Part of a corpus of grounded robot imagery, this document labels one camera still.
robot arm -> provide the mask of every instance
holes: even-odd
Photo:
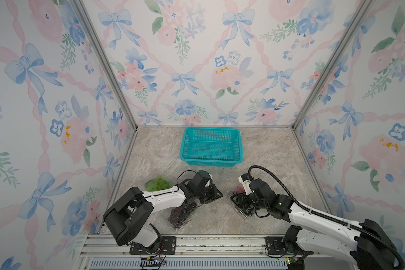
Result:
[[[250,170],[259,168],[270,174],[289,194],[276,194],[261,179],[254,179]],[[341,219],[313,209],[297,201],[285,185],[269,170],[251,166],[247,174],[239,177],[244,192],[231,197],[243,211],[249,213],[254,208],[266,209],[268,215],[295,223],[286,232],[283,243],[285,251],[320,252],[357,265],[361,270],[403,269],[405,264],[396,247],[381,227],[372,220],[364,223]],[[310,228],[320,233],[307,230]]]
[[[199,199],[201,204],[210,203],[222,196],[213,184],[212,176],[200,170],[192,179],[170,189],[142,192],[137,187],[130,188],[106,211],[103,220],[118,245],[132,241],[154,253],[162,243],[162,236],[152,224],[145,224],[152,213],[180,207],[195,199]]]

ventilation grille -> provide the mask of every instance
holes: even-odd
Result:
[[[174,269],[287,269],[285,258],[174,258],[165,259],[162,270]],[[150,267],[154,262],[142,261],[144,269],[157,269]],[[89,269],[141,269],[141,258],[93,258]]]

metal corner post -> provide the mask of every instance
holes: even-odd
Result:
[[[129,122],[132,126],[132,129],[135,132],[136,128],[137,128],[136,122],[135,122],[134,118],[132,117],[132,113],[130,112],[126,99],[114,76],[114,72],[108,62],[108,58],[102,47],[101,41],[100,41],[99,37],[97,36],[96,31],[94,30],[92,21],[90,19],[90,16],[87,13],[86,7],[84,6],[84,3],[82,3],[82,0],[71,0],[70,2],[72,5],[72,8],[74,8],[74,10],[76,12],[76,16],[78,17],[81,25],[84,28],[84,31],[86,32],[86,34],[92,44],[94,53],[96,54],[102,68],[105,70],[105,76],[107,77],[108,81],[111,84],[111,87],[113,88],[114,93],[116,94],[118,102],[123,109],[124,115],[129,120]]]
[[[315,86],[314,86],[312,92],[309,94],[309,96],[306,99],[306,101],[304,102],[303,107],[301,108],[298,116],[296,117],[294,123],[292,124],[294,132],[297,130],[297,127],[300,126],[300,124],[306,117],[306,114],[308,113],[309,109],[311,108],[313,102],[315,101],[315,99],[317,98],[319,93],[321,92],[322,87],[325,85],[326,81],[330,77],[330,74],[334,70],[339,59],[342,57],[347,45],[352,40],[352,37],[357,32],[358,28],[360,27],[363,20],[365,19],[367,12],[369,11],[370,7],[372,6],[372,4],[374,2],[375,2],[375,0],[362,0],[360,5],[358,6],[356,13],[354,14],[354,16],[351,19],[351,23],[349,24],[348,28],[345,30],[345,32],[341,36],[338,46],[336,47],[335,51],[332,53],[331,57],[329,58],[327,65],[324,67],[323,72],[320,75],[321,77],[315,83]]]

clear plastic container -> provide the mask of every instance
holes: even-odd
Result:
[[[158,170],[154,170],[144,181],[142,181],[140,189],[141,191],[161,191],[171,188],[174,185],[175,182],[173,182],[167,175]]]
[[[238,184],[228,190],[226,198],[241,217],[243,217],[244,219],[250,219],[255,212],[255,208],[253,205],[245,205],[245,203],[242,203],[242,196],[246,196],[246,193],[244,191],[243,185]],[[238,207],[235,202],[241,204],[242,206]]]
[[[167,208],[160,216],[171,229],[180,232],[193,219],[197,206],[196,202],[192,202],[180,207]]]

green grapes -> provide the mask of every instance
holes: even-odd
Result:
[[[148,181],[146,184],[147,191],[161,191],[163,189],[171,188],[171,183],[163,179],[162,176],[158,175],[152,180]]]

